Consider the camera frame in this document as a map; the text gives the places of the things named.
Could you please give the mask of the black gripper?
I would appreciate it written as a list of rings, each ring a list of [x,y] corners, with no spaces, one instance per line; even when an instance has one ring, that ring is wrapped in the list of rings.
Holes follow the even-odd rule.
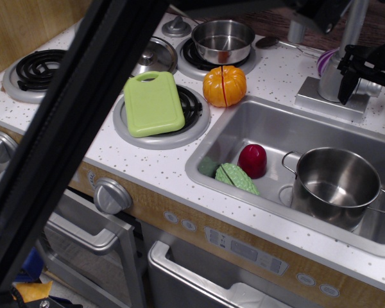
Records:
[[[360,79],[385,87],[385,43],[380,46],[347,45],[338,70],[341,79],[338,99],[345,105]]]

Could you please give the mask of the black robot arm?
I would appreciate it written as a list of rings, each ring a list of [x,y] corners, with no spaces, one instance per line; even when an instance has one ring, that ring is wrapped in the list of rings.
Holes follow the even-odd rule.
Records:
[[[94,1],[0,183],[0,293],[7,293],[169,6],[191,17],[267,10],[266,1]],[[229,199],[195,209],[385,291],[385,259]]]

